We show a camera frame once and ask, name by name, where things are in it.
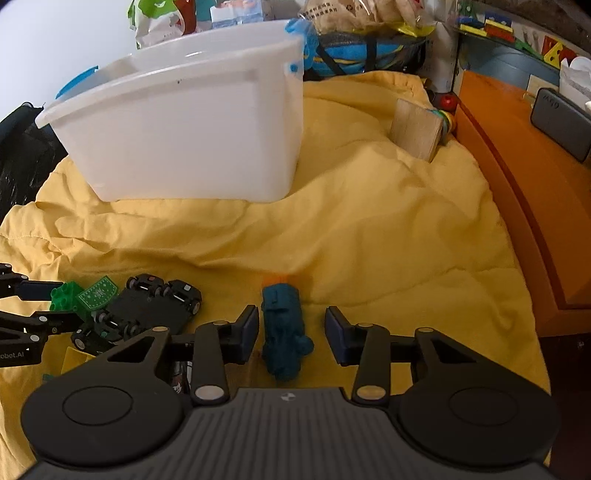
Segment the yellow blanket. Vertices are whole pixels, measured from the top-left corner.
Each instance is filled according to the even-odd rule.
[[[450,140],[428,164],[386,137],[397,98],[428,105],[419,79],[380,72],[304,91],[301,155],[284,200],[102,203],[67,158],[35,203],[4,220],[0,261],[85,287],[106,274],[120,286],[143,272],[181,278],[203,293],[192,328],[233,321],[260,304],[265,276],[292,275],[316,346],[293,386],[351,386],[355,368],[336,365],[323,334],[324,310],[337,305],[352,323],[399,335],[435,327],[548,388],[530,297],[473,157]],[[46,308],[0,301],[21,314]],[[68,344],[69,335],[52,338],[41,365],[0,370],[2,479],[33,461],[21,405],[43,374],[60,372]],[[260,357],[251,371],[252,385],[274,385]],[[407,366],[393,369],[394,391],[409,384]]]

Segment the teal toy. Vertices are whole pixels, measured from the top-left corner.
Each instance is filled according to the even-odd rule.
[[[293,380],[302,357],[314,350],[304,331],[299,292],[287,283],[265,287],[261,309],[265,324],[262,358],[267,370],[276,380]]]

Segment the green lego brick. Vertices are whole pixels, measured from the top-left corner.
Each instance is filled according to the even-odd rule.
[[[87,321],[90,318],[90,314],[77,298],[81,292],[83,292],[83,288],[75,281],[64,283],[61,287],[54,288],[51,291],[50,311],[72,311],[82,320]]]
[[[78,294],[77,298],[89,312],[92,312],[106,306],[115,295],[117,285],[105,275],[93,286]]]

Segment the logo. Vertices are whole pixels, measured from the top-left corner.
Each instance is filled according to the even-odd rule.
[[[295,400],[295,399],[296,399],[296,396],[295,396],[293,393],[291,393],[291,392],[288,392],[288,393],[284,393],[284,394],[281,396],[281,399],[282,399],[283,401],[293,401],[293,400]]]
[[[0,360],[8,360],[9,358],[23,358],[24,356],[25,356],[24,352],[2,353],[0,355]]]
[[[548,102],[548,103],[550,104],[550,106],[551,106],[551,107],[552,107],[554,110],[556,110],[556,109],[559,107],[559,105],[558,105],[558,102],[557,102],[556,100],[554,100],[553,98],[551,98],[551,97],[550,97],[550,95],[548,95],[548,94],[544,93],[544,94],[542,95],[542,98],[543,98],[543,99],[544,99],[546,102]]]

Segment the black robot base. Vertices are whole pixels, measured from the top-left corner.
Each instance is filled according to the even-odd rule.
[[[442,333],[390,335],[329,307],[336,361],[359,365],[339,388],[238,390],[259,328],[235,323],[171,336],[155,327],[37,389],[21,423],[38,462],[26,480],[551,480],[543,465],[558,430],[542,389]],[[169,386],[193,361],[191,391]],[[413,386],[390,395],[390,364]]]

